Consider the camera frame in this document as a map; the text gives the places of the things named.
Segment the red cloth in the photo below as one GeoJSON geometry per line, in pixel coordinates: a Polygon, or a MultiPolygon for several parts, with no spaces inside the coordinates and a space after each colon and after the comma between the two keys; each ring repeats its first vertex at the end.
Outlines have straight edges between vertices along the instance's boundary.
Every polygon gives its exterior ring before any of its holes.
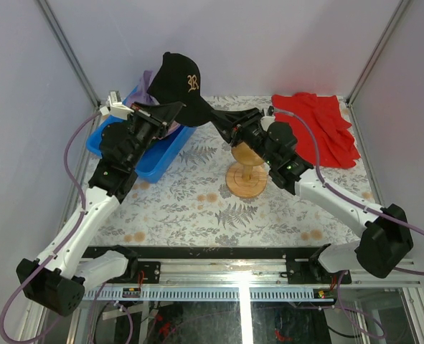
{"type": "Polygon", "coordinates": [[[312,136],[319,148],[320,163],[325,168],[349,169],[360,159],[354,136],[349,132],[352,124],[341,116],[335,96],[318,96],[299,92],[292,96],[273,95],[273,107],[297,115],[296,118],[276,113],[278,122],[288,123],[298,140],[296,152],[304,160],[315,164],[316,153],[312,136]]]}

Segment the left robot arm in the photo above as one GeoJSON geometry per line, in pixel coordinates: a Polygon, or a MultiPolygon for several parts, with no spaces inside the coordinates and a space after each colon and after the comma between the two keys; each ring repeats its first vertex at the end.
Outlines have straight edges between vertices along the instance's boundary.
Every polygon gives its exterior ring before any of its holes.
{"type": "Polygon", "coordinates": [[[88,262],[81,258],[103,222],[119,207],[138,175],[136,165],[153,139],[165,134],[183,108],[134,103],[125,120],[104,127],[101,158],[79,207],[50,245],[33,261],[23,259],[17,276],[26,298],[60,316],[71,315],[85,293],[107,281],[138,277],[138,255],[121,246],[88,262]]]}

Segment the wooden hat stand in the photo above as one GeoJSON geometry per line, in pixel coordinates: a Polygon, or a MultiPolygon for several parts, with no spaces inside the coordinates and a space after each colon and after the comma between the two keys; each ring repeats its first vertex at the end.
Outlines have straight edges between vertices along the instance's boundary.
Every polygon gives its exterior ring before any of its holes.
{"type": "Polygon", "coordinates": [[[268,173],[263,167],[263,159],[246,143],[231,149],[235,159],[227,170],[226,184],[230,192],[241,199],[254,199],[264,192],[268,173]]]}

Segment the black baseball cap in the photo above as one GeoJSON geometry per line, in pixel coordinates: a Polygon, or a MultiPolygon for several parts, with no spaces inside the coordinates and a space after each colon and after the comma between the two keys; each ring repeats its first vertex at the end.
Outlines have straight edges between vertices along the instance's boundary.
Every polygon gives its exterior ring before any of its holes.
{"type": "Polygon", "coordinates": [[[180,125],[193,128],[211,121],[213,108],[201,96],[199,68],[183,54],[163,54],[161,67],[147,93],[161,105],[181,102],[184,106],[175,118],[180,125]]]}

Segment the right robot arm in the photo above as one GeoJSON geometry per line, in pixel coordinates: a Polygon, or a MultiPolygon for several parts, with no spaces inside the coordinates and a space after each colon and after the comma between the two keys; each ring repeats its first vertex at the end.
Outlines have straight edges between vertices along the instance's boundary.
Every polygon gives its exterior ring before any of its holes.
{"type": "Polygon", "coordinates": [[[413,248],[405,212],[366,201],[321,176],[317,167],[295,151],[297,139],[288,123],[265,116],[259,109],[214,110],[211,122],[231,146],[245,143],[269,166],[272,182],[308,200],[348,226],[359,240],[327,244],[309,259],[309,274],[326,282],[334,273],[363,269],[386,278],[413,248]]]}

